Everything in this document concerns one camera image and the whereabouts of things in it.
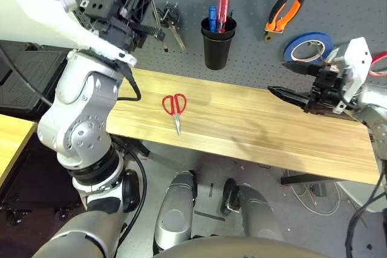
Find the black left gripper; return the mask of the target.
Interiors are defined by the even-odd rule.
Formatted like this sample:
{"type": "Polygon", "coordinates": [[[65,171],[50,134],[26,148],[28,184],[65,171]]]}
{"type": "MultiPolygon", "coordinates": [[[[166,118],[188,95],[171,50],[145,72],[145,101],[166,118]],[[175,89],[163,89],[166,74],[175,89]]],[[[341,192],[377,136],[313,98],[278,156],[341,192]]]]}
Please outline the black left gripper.
{"type": "Polygon", "coordinates": [[[125,51],[145,42],[142,21],[152,0],[84,0],[84,28],[125,51]]]}

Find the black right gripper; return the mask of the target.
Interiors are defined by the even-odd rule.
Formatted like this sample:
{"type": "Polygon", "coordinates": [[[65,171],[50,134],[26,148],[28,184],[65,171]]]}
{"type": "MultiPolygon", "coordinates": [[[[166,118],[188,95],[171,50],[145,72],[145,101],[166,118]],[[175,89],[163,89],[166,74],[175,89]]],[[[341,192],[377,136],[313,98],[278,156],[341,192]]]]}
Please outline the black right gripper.
{"type": "Polygon", "coordinates": [[[286,69],[294,73],[315,77],[308,97],[295,91],[281,87],[268,86],[267,89],[281,100],[301,108],[311,114],[332,114],[339,104],[339,89],[342,79],[338,73],[310,62],[289,61],[282,63],[286,69]]]}

